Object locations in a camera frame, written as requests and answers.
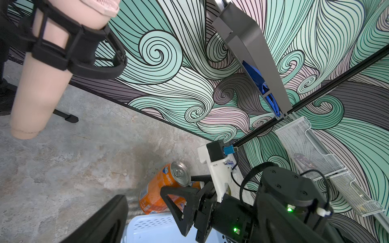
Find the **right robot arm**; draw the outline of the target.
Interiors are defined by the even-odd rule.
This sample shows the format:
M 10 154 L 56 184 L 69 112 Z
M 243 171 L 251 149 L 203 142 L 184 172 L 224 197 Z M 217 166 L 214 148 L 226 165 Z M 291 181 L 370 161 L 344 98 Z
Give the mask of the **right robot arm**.
M 304 176 L 263 163 L 244 179 L 261 180 L 253 205 L 224 194 L 217 199 L 214 176 L 194 176 L 202 189 L 164 186 L 160 195 L 183 236 L 192 227 L 196 241 L 204 243 L 211 230 L 233 243 L 342 243 L 339 231 L 329 224 L 333 209 L 315 183 Z

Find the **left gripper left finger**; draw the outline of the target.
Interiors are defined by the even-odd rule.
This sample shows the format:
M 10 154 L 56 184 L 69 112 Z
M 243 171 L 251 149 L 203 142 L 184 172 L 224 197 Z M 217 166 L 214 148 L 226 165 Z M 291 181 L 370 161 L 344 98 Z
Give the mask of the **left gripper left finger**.
M 118 194 L 70 234 L 63 243 L 119 243 L 128 216 L 128 203 Z

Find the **orange Fanta can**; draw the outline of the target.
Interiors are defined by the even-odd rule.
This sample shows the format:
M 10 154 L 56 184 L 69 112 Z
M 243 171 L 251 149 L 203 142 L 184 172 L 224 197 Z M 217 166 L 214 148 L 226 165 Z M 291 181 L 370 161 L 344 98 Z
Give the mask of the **orange Fanta can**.
M 145 214 L 167 212 L 169 209 L 160 193 L 164 186 L 193 187 L 201 189 L 200 182 L 190 181 L 189 170 L 182 162 L 166 164 L 140 192 L 139 205 Z

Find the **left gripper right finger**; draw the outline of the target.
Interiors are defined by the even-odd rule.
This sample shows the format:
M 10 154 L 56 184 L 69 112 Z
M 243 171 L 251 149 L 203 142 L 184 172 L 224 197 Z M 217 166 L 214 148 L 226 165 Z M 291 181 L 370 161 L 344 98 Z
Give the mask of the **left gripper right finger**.
M 320 235 L 311 230 L 296 216 L 269 194 L 256 200 L 258 228 L 256 243 L 325 243 Z

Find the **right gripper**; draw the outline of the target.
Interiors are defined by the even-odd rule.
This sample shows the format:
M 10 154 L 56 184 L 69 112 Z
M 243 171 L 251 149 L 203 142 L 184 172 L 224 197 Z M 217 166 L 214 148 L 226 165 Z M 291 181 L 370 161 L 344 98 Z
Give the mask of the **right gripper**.
M 254 226 L 253 208 L 228 194 L 224 196 L 222 202 L 218 202 L 211 175 L 191 176 L 191 181 L 204 182 L 205 186 L 201 190 L 192 187 L 164 186 L 160 192 L 180 233 L 186 237 L 194 222 L 198 243 L 204 243 L 213 229 L 234 243 L 249 242 Z M 199 191 L 203 194 L 200 203 L 197 197 Z M 182 206 L 174 202 L 171 196 L 181 198 L 179 202 Z

